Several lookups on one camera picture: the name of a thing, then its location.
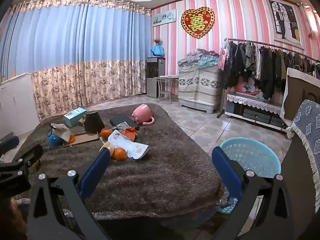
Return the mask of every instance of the metal screw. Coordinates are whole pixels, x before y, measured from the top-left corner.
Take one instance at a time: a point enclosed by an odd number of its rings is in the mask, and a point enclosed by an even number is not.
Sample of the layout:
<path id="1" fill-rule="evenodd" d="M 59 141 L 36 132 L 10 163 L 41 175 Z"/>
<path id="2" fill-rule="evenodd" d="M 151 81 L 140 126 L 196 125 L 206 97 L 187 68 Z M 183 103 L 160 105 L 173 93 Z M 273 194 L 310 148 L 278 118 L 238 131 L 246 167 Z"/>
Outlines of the metal screw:
<path id="1" fill-rule="evenodd" d="M 38 176 L 38 178 L 41 179 L 41 180 L 42 180 L 42 179 L 45 179 L 45 174 L 44 174 L 44 173 L 41 173 L 41 174 Z"/>
<path id="2" fill-rule="evenodd" d="M 76 174 L 75 170 L 68 171 L 68 176 L 73 177 Z"/>
<path id="3" fill-rule="evenodd" d="M 254 176 L 254 171 L 248 170 L 246 173 L 248 177 L 253 177 Z"/>
<path id="4" fill-rule="evenodd" d="M 282 177 L 282 175 L 277 174 L 277 175 L 276 175 L 276 179 L 281 181 L 281 180 L 283 180 L 283 177 Z"/>

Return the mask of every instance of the striped wallpaper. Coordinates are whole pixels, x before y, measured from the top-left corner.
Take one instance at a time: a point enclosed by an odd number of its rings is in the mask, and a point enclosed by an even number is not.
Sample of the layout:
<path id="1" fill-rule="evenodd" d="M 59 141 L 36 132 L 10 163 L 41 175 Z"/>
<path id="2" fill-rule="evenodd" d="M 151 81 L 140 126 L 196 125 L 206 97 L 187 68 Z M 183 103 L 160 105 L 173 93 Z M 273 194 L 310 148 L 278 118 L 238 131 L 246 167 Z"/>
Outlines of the striped wallpaper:
<path id="1" fill-rule="evenodd" d="M 216 16 L 212 29 L 201 39 L 189 35 L 181 26 L 181 15 L 185 10 L 198 9 L 202 6 L 211 8 Z M 304 50 L 292 45 L 274 41 L 271 18 L 267 7 L 267 0 L 182 0 L 162 6 L 152 11 L 152 15 L 177 9 L 177 21 L 153 27 L 151 37 L 161 38 L 166 58 L 166 74 L 178 73 L 177 62 L 186 57 L 186 54 L 196 48 L 220 52 L 221 44 L 225 38 L 238 38 L 261 41 L 275 44 L 288 49 L 307 54 L 310 57 L 320 58 L 319 40 L 308 37 L 310 27 L 306 13 L 296 6 L 301 25 L 300 38 Z"/>

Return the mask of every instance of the pink mug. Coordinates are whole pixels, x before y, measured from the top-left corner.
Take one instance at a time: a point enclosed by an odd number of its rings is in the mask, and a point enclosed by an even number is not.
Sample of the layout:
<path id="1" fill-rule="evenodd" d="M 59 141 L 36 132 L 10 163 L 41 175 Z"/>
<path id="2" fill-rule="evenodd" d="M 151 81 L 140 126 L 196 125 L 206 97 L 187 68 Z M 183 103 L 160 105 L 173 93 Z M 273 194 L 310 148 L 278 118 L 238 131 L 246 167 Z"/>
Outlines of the pink mug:
<path id="1" fill-rule="evenodd" d="M 142 104 L 138 106 L 133 111 L 132 117 L 137 124 L 152 125 L 155 123 L 155 119 L 153 118 L 153 113 L 150 110 L 149 106 L 146 104 Z"/>

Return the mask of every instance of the white dresser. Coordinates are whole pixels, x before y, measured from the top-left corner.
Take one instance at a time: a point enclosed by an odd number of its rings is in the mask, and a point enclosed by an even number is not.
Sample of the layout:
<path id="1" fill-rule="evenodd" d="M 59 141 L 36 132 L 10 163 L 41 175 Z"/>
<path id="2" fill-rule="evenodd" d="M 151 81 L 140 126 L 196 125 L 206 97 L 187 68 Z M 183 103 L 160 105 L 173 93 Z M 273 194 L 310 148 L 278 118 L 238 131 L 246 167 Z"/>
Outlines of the white dresser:
<path id="1" fill-rule="evenodd" d="M 31 74 L 24 73 L 0 84 L 0 138 L 13 132 L 19 136 L 38 124 Z"/>

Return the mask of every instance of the cardboard tray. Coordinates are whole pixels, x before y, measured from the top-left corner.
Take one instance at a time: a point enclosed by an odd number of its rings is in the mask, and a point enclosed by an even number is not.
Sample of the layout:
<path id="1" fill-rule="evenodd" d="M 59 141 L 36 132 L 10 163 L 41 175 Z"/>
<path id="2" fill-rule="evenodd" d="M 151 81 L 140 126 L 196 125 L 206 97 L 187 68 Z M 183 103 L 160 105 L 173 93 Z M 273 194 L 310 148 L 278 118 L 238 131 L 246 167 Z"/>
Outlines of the cardboard tray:
<path id="1" fill-rule="evenodd" d="M 99 140 L 99 135 L 97 133 L 81 132 L 81 133 L 74 134 L 74 136 L 76 137 L 76 140 L 73 143 L 68 143 L 64 141 L 63 146 L 71 146 L 71 145 Z"/>

